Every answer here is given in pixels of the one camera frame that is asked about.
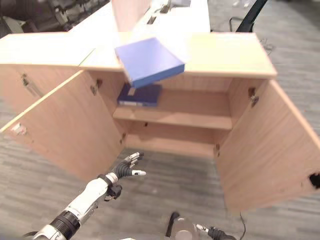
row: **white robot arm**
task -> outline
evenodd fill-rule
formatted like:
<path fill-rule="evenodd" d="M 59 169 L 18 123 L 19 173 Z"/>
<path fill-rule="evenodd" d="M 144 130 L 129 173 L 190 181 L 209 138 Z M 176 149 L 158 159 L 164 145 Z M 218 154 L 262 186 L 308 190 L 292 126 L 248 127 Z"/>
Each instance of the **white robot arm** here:
<path fill-rule="evenodd" d="M 50 224 L 37 232 L 33 240 L 69 240 L 78 229 L 89 219 L 101 201 L 109 201 L 119 197 L 122 187 L 115 183 L 123 177 L 144 176 L 141 170 L 132 170 L 144 154 L 136 152 L 120 162 L 112 172 L 99 175 L 90 181 L 84 191 L 78 195 L 64 211 Z"/>

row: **blue book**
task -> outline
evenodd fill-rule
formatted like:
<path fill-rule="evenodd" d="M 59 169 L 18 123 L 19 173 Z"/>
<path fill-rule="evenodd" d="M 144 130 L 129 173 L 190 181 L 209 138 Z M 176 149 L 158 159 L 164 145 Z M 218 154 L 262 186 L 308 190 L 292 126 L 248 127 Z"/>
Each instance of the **blue book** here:
<path fill-rule="evenodd" d="M 155 37 L 115 49 L 131 85 L 140 88 L 185 71 L 185 64 Z"/>
<path fill-rule="evenodd" d="M 161 90 L 161 85 L 153 84 L 134 88 L 129 83 L 126 83 L 123 86 L 117 101 L 119 105 L 124 106 L 156 107 Z"/>

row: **door hinge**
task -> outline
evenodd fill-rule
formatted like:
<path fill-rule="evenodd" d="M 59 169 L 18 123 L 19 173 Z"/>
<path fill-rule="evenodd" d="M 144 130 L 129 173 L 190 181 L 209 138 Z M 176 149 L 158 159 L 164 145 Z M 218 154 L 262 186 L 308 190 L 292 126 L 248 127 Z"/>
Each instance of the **door hinge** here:
<path fill-rule="evenodd" d="M 27 79 L 27 75 L 24 73 L 21 76 L 21 81 L 23 86 L 35 97 L 35 96 L 39 96 L 40 98 L 42 98 L 44 96 L 44 94 L 37 88 L 37 86 L 33 83 L 30 82 Z"/>
<path fill-rule="evenodd" d="M 98 89 L 101 87 L 102 85 L 102 80 L 101 79 L 97 79 L 96 82 L 95 82 L 95 85 L 91 85 L 90 86 L 90 89 L 91 89 L 91 92 L 92 94 L 95 96 L 97 94 L 97 91 Z"/>
<path fill-rule="evenodd" d="M 259 96 L 256 96 L 256 88 L 250 87 L 248 89 L 248 95 L 251 99 L 251 107 L 253 108 L 259 102 Z"/>
<path fill-rule="evenodd" d="M 216 151 L 216 156 L 219 157 L 220 156 L 220 144 L 217 143 L 215 145 L 215 151 Z"/>

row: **white table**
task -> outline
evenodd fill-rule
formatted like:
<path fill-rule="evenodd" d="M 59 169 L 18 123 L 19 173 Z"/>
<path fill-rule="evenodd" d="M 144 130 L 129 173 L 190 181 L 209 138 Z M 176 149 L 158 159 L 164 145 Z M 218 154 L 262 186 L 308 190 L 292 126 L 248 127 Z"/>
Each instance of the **white table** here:
<path fill-rule="evenodd" d="M 166 14 L 155 13 L 168 0 L 153 1 L 150 9 L 138 21 L 132 30 L 131 39 L 137 39 L 148 33 L 153 35 L 170 35 L 171 32 L 182 34 L 209 33 L 210 21 L 207 0 L 191 0 L 190 7 L 175 7 Z M 156 16 L 153 24 L 147 24 L 151 16 Z M 69 33 L 87 46 L 100 46 L 111 39 L 117 41 L 118 28 L 112 9 L 112 2 L 87 17 Z"/>

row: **wooden cabinet top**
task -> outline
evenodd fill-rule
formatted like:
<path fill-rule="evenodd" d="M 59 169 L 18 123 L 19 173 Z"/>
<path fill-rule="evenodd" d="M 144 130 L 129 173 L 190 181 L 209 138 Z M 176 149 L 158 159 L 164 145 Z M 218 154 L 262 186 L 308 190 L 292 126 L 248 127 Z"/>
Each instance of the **wooden cabinet top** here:
<path fill-rule="evenodd" d="M 0 40 L 0 64 L 79 66 L 119 72 L 114 48 L 157 37 L 183 60 L 185 72 L 221 77 L 271 79 L 277 75 L 254 33 L 146 33 L 120 32 L 96 45 L 88 36 L 72 33 L 10 34 Z"/>

